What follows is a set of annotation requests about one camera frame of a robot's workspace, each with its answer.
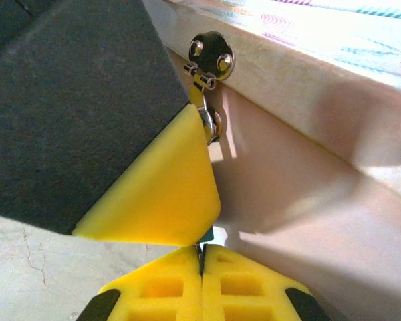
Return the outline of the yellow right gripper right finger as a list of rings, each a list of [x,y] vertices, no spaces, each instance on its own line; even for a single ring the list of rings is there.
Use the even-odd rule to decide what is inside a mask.
[[[202,256],[203,321],[331,321],[302,283],[221,245]]]

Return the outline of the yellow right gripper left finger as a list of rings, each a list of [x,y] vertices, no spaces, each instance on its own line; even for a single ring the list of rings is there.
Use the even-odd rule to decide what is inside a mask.
[[[200,259],[181,247],[103,286],[76,321],[202,321]]]

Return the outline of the pink fairy tale diary book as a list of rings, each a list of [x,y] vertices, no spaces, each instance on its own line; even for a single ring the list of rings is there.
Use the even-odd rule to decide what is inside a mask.
[[[208,94],[227,245],[309,286],[337,321],[401,321],[401,77],[361,76],[220,21],[160,30],[175,64],[221,33],[230,77]]]

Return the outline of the small silver padlock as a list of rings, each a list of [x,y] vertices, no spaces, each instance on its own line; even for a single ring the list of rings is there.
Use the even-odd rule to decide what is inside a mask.
[[[203,129],[207,145],[218,142],[223,133],[223,124],[220,114],[212,107],[202,107],[198,109],[203,122]]]

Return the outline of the silver hasp clasp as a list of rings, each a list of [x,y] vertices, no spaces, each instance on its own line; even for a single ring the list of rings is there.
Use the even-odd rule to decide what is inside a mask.
[[[236,57],[224,37],[215,31],[196,35],[189,46],[184,72],[192,78],[188,93],[192,104],[207,109],[205,90],[214,90],[217,83],[229,77]]]

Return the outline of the pink striped tape strip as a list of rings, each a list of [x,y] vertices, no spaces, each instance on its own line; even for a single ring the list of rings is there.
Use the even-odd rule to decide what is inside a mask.
[[[271,13],[262,13],[260,19],[262,27],[261,36],[286,45],[294,45],[294,22],[292,20]]]

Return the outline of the teal striped tape strip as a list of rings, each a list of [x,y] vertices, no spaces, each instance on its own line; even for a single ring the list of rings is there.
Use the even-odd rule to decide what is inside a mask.
[[[343,47],[338,60],[381,70],[401,70],[401,51]]]

